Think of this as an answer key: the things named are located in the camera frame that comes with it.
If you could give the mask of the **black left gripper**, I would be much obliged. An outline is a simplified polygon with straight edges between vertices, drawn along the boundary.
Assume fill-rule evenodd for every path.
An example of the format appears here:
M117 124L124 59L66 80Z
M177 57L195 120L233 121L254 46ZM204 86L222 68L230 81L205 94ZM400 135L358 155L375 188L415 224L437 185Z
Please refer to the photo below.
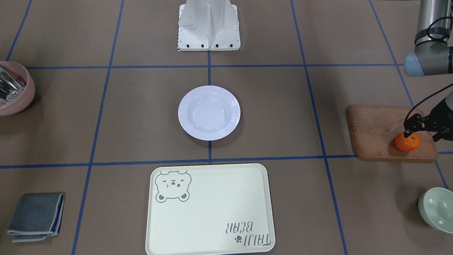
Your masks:
M403 127L403 136L409 138L413 133L420 131L434 132L432 140L453 140L453 97L446 96L438 103L427 116L413 114L412 112L420 105L418 103L408 112Z

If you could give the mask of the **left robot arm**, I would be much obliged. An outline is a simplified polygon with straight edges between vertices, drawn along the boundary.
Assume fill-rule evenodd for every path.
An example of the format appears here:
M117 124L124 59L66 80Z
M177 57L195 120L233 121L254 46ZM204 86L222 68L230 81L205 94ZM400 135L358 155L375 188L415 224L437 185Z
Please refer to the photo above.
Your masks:
M452 36L452 1L422 0L414 52L408 53L404 70L409 77L452 74L453 49L448 46ZM406 115L403 136L420 131L433 132L433 141L453 139L453 94L448 94L427 116Z

